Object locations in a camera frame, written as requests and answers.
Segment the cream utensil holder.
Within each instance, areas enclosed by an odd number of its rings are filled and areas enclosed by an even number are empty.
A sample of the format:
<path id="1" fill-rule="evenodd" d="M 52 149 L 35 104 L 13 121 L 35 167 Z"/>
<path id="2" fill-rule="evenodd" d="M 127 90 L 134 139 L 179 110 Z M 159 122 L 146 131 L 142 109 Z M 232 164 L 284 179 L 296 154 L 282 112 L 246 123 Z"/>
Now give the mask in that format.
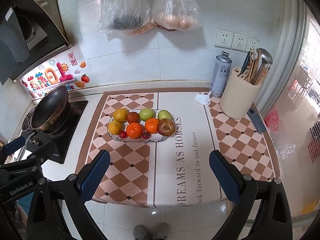
<path id="1" fill-rule="evenodd" d="M 230 118 L 242 119 L 254 102 L 261 84 L 253 85 L 238 76 L 240 68 L 233 68 L 220 99 L 220 108 Z"/>

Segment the metal ladle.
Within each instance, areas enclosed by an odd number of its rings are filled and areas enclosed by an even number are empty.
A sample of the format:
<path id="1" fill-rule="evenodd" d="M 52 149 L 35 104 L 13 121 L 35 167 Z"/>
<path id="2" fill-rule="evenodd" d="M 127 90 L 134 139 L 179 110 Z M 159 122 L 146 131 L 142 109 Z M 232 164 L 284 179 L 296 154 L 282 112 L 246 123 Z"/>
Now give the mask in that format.
<path id="1" fill-rule="evenodd" d="M 260 54 L 261 65 L 260 65 L 260 67 L 258 69 L 257 74 L 254 77 L 254 82 L 256 82 L 258 80 L 259 76 L 263 73 L 263 69 L 264 69 L 265 65 L 273 64 L 273 58 L 272 58 L 271 54 L 267 50 L 265 50 L 264 48 L 257 48 L 256 52 L 258 54 Z"/>

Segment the dark red orange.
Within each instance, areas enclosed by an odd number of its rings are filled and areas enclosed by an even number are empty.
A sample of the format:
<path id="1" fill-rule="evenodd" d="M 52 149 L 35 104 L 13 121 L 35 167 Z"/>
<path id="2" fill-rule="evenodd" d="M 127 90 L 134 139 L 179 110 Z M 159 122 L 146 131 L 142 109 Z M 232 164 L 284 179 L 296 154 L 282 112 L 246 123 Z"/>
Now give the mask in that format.
<path id="1" fill-rule="evenodd" d="M 129 124 L 131 123 L 139 123 L 140 122 L 140 116 L 137 112 L 129 112 L 128 115 L 126 116 L 127 122 Z"/>

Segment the colourful wall sticker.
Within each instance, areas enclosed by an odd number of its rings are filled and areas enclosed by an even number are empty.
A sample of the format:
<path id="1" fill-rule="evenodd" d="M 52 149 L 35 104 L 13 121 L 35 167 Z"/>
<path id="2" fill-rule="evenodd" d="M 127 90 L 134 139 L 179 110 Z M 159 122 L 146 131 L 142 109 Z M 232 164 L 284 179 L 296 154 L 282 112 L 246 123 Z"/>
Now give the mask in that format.
<path id="1" fill-rule="evenodd" d="M 65 59 L 52 57 L 35 67 L 20 79 L 20 84 L 33 100 L 43 98 L 59 86 L 83 89 L 91 81 L 86 67 L 85 61 L 78 61 L 73 52 L 68 52 Z"/>

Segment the black induction cooktop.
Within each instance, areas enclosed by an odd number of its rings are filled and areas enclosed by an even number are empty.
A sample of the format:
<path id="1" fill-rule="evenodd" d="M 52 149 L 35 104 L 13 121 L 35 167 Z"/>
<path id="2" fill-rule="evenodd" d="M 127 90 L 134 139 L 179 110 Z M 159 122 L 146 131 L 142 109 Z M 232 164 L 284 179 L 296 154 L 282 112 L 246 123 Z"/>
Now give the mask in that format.
<path id="1" fill-rule="evenodd" d="M 88 104 L 87 100 L 70 102 L 62 116 L 53 127 L 46 131 L 23 130 L 21 136 L 27 141 L 26 150 L 34 152 L 52 141 L 56 144 L 56 152 L 50 157 L 51 161 L 63 164 L 78 122 Z"/>

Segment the wooden chopsticks bundle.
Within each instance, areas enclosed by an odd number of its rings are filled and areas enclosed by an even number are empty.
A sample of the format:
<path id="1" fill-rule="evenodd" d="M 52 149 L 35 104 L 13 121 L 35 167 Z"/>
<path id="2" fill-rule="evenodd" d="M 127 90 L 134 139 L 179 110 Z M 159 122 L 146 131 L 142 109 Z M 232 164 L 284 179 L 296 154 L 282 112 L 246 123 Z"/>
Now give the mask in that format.
<path id="1" fill-rule="evenodd" d="M 247 81 L 252 85 L 261 84 L 267 76 L 271 64 L 267 64 L 264 66 L 263 73 L 259 76 L 258 80 L 254 82 L 254 77 L 257 74 L 260 65 L 260 54 L 256 52 L 256 49 L 250 50 L 246 55 L 241 69 L 236 71 L 238 73 L 237 77 L 240 77 L 241 79 Z"/>

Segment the green apple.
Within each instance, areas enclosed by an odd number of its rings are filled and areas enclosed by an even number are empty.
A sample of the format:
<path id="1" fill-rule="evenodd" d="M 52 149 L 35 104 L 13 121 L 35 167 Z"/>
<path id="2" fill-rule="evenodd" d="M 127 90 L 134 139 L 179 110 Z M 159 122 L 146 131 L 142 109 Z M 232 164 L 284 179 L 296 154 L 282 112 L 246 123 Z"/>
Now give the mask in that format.
<path id="1" fill-rule="evenodd" d="M 139 112 L 139 117 L 142 121 L 146 121 L 155 116 L 155 112 L 153 109 L 144 108 Z"/>
<path id="2" fill-rule="evenodd" d="M 158 120 L 162 120 L 162 119 L 172 120 L 172 116 L 171 116 L 171 114 L 170 114 L 169 111 L 167 111 L 167 110 L 161 110 L 161 111 L 159 111 L 159 113 L 157 114 L 157 119 L 158 119 Z"/>

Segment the plastic bag with dark food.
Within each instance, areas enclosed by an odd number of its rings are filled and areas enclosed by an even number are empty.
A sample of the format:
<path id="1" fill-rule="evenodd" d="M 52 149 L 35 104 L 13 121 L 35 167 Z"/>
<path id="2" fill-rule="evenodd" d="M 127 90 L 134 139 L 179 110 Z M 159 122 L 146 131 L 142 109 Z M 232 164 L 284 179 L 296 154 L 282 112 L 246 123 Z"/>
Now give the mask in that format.
<path id="1" fill-rule="evenodd" d="M 105 33 L 143 33 L 151 23 L 147 0 L 103 0 L 97 28 Z"/>

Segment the yellow lemon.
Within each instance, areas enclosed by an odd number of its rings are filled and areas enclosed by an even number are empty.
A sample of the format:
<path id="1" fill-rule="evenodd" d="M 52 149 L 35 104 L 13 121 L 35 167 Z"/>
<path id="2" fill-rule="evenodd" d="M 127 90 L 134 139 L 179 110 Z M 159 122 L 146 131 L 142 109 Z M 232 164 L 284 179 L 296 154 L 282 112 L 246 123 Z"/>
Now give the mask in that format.
<path id="1" fill-rule="evenodd" d="M 128 110 L 125 108 L 119 108 L 116 109 L 113 113 L 114 120 L 117 120 L 118 122 L 126 122 L 128 115 Z"/>
<path id="2" fill-rule="evenodd" d="M 123 130 L 123 124 L 118 120 L 112 120 L 108 124 L 108 131 L 112 135 L 118 135 Z"/>

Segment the red cherry tomato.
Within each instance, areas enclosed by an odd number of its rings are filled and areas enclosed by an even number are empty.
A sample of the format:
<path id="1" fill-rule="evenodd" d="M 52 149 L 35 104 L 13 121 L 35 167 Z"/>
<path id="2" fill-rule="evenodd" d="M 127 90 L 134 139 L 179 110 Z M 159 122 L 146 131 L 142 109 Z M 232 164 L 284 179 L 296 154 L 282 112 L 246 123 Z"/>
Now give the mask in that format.
<path id="1" fill-rule="evenodd" d="M 145 140 L 149 140 L 151 138 L 151 134 L 149 132 L 145 131 L 142 134 L 142 138 L 145 139 Z"/>
<path id="2" fill-rule="evenodd" d="M 128 137 L 127 132 L 126 132 L 126 131 L 121 131 L 121 132 L 119 133 L 119 137 L 120 137 L 121 139 L 127 138 L 127 137 Z"/>

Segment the bright orange right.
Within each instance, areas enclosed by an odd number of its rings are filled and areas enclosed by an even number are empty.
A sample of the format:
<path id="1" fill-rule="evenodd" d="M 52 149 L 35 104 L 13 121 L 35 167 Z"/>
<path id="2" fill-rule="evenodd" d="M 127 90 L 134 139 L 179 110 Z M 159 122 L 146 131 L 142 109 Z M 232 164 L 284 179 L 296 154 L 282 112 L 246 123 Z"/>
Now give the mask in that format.
<path id="1" fill-rule="evenodd" d="M 149 118 L 145 122 L 145 125 L 144 125 L 145 130 L 150 134 L 156 134 L 158 133 L 158 129 L 157 129 L 158 124 L 159 124 L 159 120 L 157 118 Z"/>

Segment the blue grey cleaver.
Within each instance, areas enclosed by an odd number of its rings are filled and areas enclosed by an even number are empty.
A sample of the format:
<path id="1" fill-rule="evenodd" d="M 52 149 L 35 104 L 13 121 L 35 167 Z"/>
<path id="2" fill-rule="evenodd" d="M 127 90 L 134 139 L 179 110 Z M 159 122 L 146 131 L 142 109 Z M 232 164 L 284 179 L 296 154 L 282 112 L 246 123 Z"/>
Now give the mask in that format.
<path id="1" fill-rule="evenodd" d="M 256 132 L 258 132 L 259 134 L 262 134 L 267 131 L 267 128 L 266 128 L 260 114 L 254 108 L 250 107 L 249 110 L 247 111 L 247 115 L 250 118 L 250 120 L 254 126 L 254 130 Z"/>

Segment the brown red apple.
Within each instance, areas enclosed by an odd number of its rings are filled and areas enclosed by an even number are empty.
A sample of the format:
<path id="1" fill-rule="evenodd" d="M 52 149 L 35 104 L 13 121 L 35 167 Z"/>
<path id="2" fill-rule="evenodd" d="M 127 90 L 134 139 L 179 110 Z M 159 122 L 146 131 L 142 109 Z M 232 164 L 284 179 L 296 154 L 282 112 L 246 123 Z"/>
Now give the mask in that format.
<path id="1" fill-rule="evenodd" d="M 175 124 L 172 120 L 168 118 L 161 119 L 157 126 L 157 132 L 160 135 L 170 137 L 172 136 L 176 131 Z"/>

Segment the bright orange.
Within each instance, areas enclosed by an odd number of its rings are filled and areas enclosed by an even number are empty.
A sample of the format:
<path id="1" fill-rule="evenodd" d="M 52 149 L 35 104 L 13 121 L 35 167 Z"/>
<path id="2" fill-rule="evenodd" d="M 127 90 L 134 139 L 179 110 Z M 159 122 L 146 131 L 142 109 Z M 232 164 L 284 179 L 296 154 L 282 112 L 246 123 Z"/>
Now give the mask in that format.
<path id="1" fill-rule="evenodd" d="M 126 133 L 131 139 L 138 139 L 143 134 L 143 126 L 140 123 L 132 122 L 127 125 Z"/>
<path id="2" fill-rule="evenodd" d="M 149 118 L 145 122 L 145 125 L 144 125 L 145 130 L 150 134 L 156 134 L 158 133 L 158 129 L 157 129 L 158 124 L 159 124 L 159 120 L 157 118 Z"/>

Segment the crumpled white tissue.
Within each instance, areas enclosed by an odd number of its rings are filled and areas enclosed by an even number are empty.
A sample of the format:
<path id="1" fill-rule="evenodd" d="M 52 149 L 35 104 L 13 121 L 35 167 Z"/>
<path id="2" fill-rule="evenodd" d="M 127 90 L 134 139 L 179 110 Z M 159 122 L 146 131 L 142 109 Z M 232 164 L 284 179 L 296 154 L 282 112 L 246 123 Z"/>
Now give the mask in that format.
<path id="1" fill-rule="evenodd" d="M 200 104 L 200 105 L 203 105 L 203 106 L 206 106 L 206 105 L 209 105 L 210 104 L 210 96 L 211 96 L 211 91 L 208 93 L 208 94 L 196 94 L 195 96 L 195 102 Z"/>

